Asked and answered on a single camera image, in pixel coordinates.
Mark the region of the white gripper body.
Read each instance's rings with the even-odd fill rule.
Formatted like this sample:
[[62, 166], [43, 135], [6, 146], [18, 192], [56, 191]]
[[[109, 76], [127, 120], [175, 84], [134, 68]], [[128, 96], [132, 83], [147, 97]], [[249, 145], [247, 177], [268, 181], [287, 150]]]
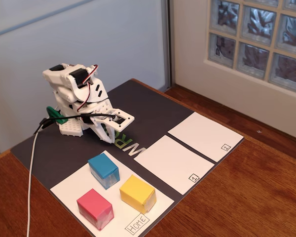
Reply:
[[[80, 110], [77, 112], [77, 108], [82, 103], [80, 102], [74, 102], [73, 103], [73, 109], [74, 112], [78, 114], [109, 114], [109, 110], [112, 109], [112, 105], [109, 101], [109, 99], [105, 99], [102, 102], [95, 102], [95, 103], [86, 103]], [[103, 120], [110, 119], [110, 117], [94, 117], [95, 119], [99, 119], [100, 122], [94, 123], [93, 121], [90, 121], [89, 123], [84, 123], [81, 118], [74, 118], [73, 119], [73, 128], [78, 129], [80, 126], [81, 129], [88, 129], [88, 128], [100, 128], [102, 127], [101, 124], [103, 123]]]

